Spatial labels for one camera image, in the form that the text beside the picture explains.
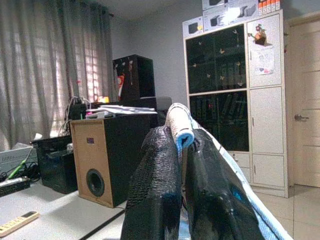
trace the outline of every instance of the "wooden speaker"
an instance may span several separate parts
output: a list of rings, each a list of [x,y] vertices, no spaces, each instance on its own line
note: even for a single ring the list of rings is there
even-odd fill
[[[148,115],[71,121],[79,196],[111,208],[123,203],[149,130]]]

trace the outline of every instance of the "gray curtain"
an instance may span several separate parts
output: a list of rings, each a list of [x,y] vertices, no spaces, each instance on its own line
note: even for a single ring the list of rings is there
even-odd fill
[[[0,151],[57,133],[72,96],[117,99],[109,14],[75,0],[0,0]]]

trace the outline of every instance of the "black cabinet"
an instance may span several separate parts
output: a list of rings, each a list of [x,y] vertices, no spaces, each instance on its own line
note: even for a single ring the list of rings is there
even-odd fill
[[[186,40],[189,93],[246,88],[244,26]]]
[[[130,55],[113,60],[118,75],[119,99],[136,100],[155,96],[154,66],[152,59]]]
[[[192,117],[228,151],[249,151],[247,92],[190,97]]]

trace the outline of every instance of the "cardboard box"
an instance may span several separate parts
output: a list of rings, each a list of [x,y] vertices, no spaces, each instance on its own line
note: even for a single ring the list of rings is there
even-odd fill
[[[202,0],[202,10],[228,3],[228,0]]]
[[[223,4],[203,11],[204,32],[215,30],[229,24],[228,5]]]
[[[229,0],[228,2],[227,16],[230,24],[259,16],[258,0]]]
[[[182,23],[183,37],[193,37],[204,32],[203,17],[199,16]]]

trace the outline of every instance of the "speaker cone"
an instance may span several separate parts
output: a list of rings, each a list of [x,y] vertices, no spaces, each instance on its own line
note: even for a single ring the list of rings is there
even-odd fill
[[[96,197],[101,197],[105,192],[105,182],[100,172],[90,169],[86,174],[86,184],[90,192]]]

